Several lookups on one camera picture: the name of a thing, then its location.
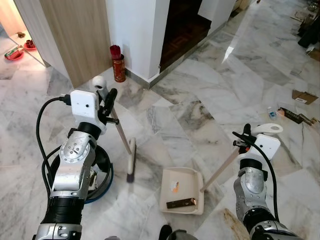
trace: cardboard box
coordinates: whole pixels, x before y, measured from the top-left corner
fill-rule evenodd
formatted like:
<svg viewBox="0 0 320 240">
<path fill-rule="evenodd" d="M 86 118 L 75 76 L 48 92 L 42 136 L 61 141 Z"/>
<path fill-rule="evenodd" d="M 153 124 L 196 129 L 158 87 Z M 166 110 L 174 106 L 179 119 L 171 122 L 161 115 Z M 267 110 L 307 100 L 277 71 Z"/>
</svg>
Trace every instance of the cardboard box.
<svg viewBox="0 0 320 240">
<path fill-rule="evenodd" d="M 292 90 L 292 98 L 300 103 L 307 105 L 318 99 L 317 96 L 312 95 L 306 91 L 302 92 L 297 90 Z"/>
</svg>

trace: black cable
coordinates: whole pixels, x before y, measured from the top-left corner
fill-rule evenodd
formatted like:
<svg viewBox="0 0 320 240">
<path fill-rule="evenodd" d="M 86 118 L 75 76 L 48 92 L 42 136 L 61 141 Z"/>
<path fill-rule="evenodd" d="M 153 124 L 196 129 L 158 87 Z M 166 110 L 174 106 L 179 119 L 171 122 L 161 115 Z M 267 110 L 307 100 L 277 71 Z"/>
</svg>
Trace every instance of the black cable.
<svg viewBox="0 0 320 240">
<path fill-rule="evenodd" d="M 52 177 L 52 172 L 51 172 L 51 168 L 50 168 L 50 164 L 48 162 L 48 159 L 56 152 L 59 150 L 59 148 L 57 147 L 55 150 L 53 150 L 52 152 L 49 153 L 48 156 L 46 156 L 46 153 L 45 153 L 45 150 L 44 150 L 44 147 L 42 145 L 42 142 L 41 142 L 41 139 L 40 139 L 40 133 L 39 133 L 39 128 L 40 128 L 40 121 L 41 121 L 41 117 L 42 117 L 42 114 L 43 112 L 45 111 L 45 108 L 52 102 L 55 102 L 55 101 L 63 101 L 65 104 L 67 105 L 71 105 L 71 98 L 70 98 L 70 95 L 67 94 L 65 96 L 60 96 L 60 97 L 54 97 L 50 100 L 48 100 L 47 102 L 45 102 L 43 104 L 43 106 L 41 107 L 40 111 L 39 111 L 39 114 L 38 114 L 38 117 L 36 119 L 36 125 L 35 125 L 35 135 L 36 135 L 36 140 L 38 142 L 38 145 L 39 145 L 39 148 L 40 148 L 40 152 L 42 154 L 42 157 L 43 157 L 43 163 L 41 165 L 41 173 L 42 173 L 42 178 L 43 178 L 43 182 L 44 182 L 44 185 L 45 185 L 45 189 L 46 189 L 46 193 L 48 195 L 48 199 L 50 197 L 50 192 L 51 192 L 51 189 L 50 187 L 52 187 L 52 184 L 53 184 L 53 177 Z M 48 179 L 46 177 L 46 170 L 45 170 L 45 167 L 48 171 Z"/>
<path fill-rule="evenodd" d="M 60 149 L 61 145 L 58 146 L 56 149 L 54 149 L 52 152 L 50 152 L 48 154 L 48 156 L 46 156 L 46 159 L 49 160 L 49 158 L 55 154 L 59 149 Z M 49 186 L 49 183 L 48 183 L 48 180 L 47 180 L 47 177 L 46 177 L 46 162 L 43 161 L 42 162 L 42 165 L 41 165 L 41 173 L 42 173 L 42 178 L 43 178 L 43 181 L 44 181 L 44 185 L 45 185 L 45 189 L 46 189 L 46 194 L 47 194 L 47 197 L 48 197 L 48 200 L 49 200 L 49 197 L 50 197 L 50 193 L 51 193 L 51 188 Z"/>
<path fill-rule="evenodd" d="M 44 165 L 46 166 L 46 169 L 48 171 L 48 180 L 46 178 L 46 174 L 44 174 L 44 171 L 41 169 L 41 172 L 42 172 L 42 178 L 43 178 L 43 181 L 44 181 L 44 185 L 45 185 L 45 188 L 46 188 L 46 191 L 48 193 L 48 186 L 51 187 L 52 186 L 52 174 L 51 174 L 51 169 L 50 169 L 50 165 L 49 165 L 49 162 L 48 162 L 48 159 L 47 159 L 47 156 L 46 156 L 46 153 L 45 153 L 45 150 L 44 150 L 44 147 L 42 145 L 42 142 L 41 142 L 41 139 L 40 139 L 40 133 L 39 133 L 39 128 L 40 128 L 40 120 L 41 120 L 41 117 L 42 117 L 42 114 L 45 110 L 45 108 L 52 102 L 54 101 L 61 101 L 62 97 L 55 97 L 55 98 L 52 98 L 50 100 L 48 100 L 47 102 L 45 102 L 45 104 L 43 104 L 43 106 L 41 107 L 40 111 L 39 111 L 39 114 L 38 114 L 38 117 L 36 119 L 36 126 L 35 126 L 35 135 L 36 135 L 36 140 L 38 142 L 38 145 L 39 145 L 39 148 L 40 148 L 40 151 L 41 151 L 41 154 L 42 154 L 42 157 L 43 157 L 43 163 Z"/>
<path fill-rule="evenodd" d="M 276 180 L 276 174 L 275 174 L 274 168 L 272 167 L 270 160 L 268 159 L 266 154 L 260 149 L 260 147 L 255 145 L 249 139 L 247 139 L 247 137 L 245 135 L 240 135 L 239 133 L 237 133 L 235 131 L 233 131 L 232 134 L 235 135 L 236 137 L 240 138 L 241 140 L 243 140 L 245 143 L 247 143 L 247 144 L 251 145 L 252 147 L 254 147 L 264 157 L 264 159 L 266 161 L 266 164 L 268 165 L 268 167 L 270 169 L 271 176 L 272 176 L 274 217 L 278 222 L 280 222 L 279 221 L 279 215 L 278 215 L 278 202 L 277 202 L 277 180 Z"/>
</svg>

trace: wall baseboard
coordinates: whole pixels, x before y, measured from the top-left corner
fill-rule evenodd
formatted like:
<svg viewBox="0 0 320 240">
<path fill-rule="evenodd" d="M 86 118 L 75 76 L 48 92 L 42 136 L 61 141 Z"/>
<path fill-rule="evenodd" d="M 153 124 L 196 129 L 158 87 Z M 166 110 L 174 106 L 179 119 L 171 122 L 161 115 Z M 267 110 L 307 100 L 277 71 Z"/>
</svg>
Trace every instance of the wall baseboard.
<svg viewBox="0 0 320 240">
<path fill-rule="evenodd" d="M 197 45 L 195 45 L 193 48 L 191 48 L 189 51 L 187 51 L 184 55 L 182 55 L 178 60 L 176 60 L 174 63 L 172 63 L 170 66 L 168 66 L 165 70 L 163 70 L 159 76 L 155 77 L 152 81 L 148 82 L 141 78 L 140 76 L 134 74 L 129 69 L 125 69 L 125 74 L 133 79 L 136 83 L 140 84 L 145 89 L 152 88 L 155 84 L 157 84 L 161 79 L 163 79 L 165 76 L 167 76 L 169 73 L 171 73 L 176 67 L 178 67 L 185 59 L 187 59 L 193 52 L 195 52 L 201 45 L 203 45 L 207 40 L 209 40 L 214 34 L 216 34 L 219 30 L 221 30 L 227 22 L 224 22 L 221 24 L 217 29 L 213 30 L 209 34 L 202 39 L 200 42 L 198 42 Z"/>
</svg>

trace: red bowl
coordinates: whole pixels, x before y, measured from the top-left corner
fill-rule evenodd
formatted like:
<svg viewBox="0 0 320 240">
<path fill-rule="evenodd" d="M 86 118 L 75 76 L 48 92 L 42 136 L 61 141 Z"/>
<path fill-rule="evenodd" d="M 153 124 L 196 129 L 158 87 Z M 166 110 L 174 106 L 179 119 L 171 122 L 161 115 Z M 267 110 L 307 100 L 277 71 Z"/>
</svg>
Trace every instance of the red bowl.
<svg viewBox="0 0 320 240">
<path fill-rule="evenodd" d="M 25 49 L 27 49 L 27 50 L 29 50 L 29 51 L 36 50 L 36 49 L 37 49 L 36 47 L 33 47 L 33 48 L 27 47 L 27 43 L 25 43 L 25 44 L 23 45 L 23 48 L 25 48 Z"/>
<path fill-rule="evenodd" d="M 23 56 L 24 56 L 24 52 L 22 51 L 21 53 L 20 53 L 20 55 L 18 55 L 16 58 L 14 58 L 14 59 L 8 59 L 7 57 L 4 57 L 5 59 L 7 59 L 7 60 L 9 60 L 9 61 L 17 61 L 17 60 L 19 60 L 19 59 L 22 59 L 23 58 Z"/>
</svg>

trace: black shoe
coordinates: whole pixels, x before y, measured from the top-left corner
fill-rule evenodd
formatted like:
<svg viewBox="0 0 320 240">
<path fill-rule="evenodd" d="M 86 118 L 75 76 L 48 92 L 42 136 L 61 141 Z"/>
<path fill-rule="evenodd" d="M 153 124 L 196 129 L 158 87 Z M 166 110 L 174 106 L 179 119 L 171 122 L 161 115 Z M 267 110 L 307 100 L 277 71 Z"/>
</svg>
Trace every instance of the black shoe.
<svg viewBox="0 0 320 240">
<path fill-rule="evenodd" d="M 163 225 L 160 230 L 159 240 L 167 240 L 170 234 L 172 234 L 172 228 L 169 225 Z"/>
</svg>

